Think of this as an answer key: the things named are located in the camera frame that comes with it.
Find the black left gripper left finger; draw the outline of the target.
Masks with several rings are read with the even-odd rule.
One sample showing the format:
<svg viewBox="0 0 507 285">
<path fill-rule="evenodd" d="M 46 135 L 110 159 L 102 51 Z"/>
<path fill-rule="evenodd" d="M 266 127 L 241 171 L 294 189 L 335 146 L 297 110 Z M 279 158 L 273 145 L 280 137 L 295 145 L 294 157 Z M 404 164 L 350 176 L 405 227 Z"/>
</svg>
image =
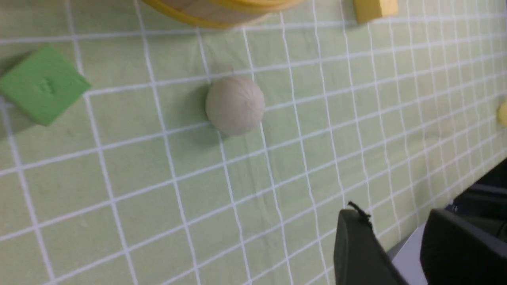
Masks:
<svg viewBox="0 0 507 285">
<path fill-rule="evenodd" d="M 375 237 L 370 215 L 353 202 L 341 209 L 334 245 L 337 285 L 406 285 Z"/>
</svg>

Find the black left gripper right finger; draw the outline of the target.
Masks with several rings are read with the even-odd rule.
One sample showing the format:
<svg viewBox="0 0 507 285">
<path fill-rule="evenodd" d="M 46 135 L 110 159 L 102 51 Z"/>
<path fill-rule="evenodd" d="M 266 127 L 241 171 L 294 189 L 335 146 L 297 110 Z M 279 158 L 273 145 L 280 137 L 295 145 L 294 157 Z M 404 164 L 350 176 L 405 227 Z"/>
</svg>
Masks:
<svg viewBox="0 0 507 285">
<path fill-rule="evenodd" d="M 420 262 L 429 285 L 505 285 L 506 222 L 433 209 Z"/>
</svg>

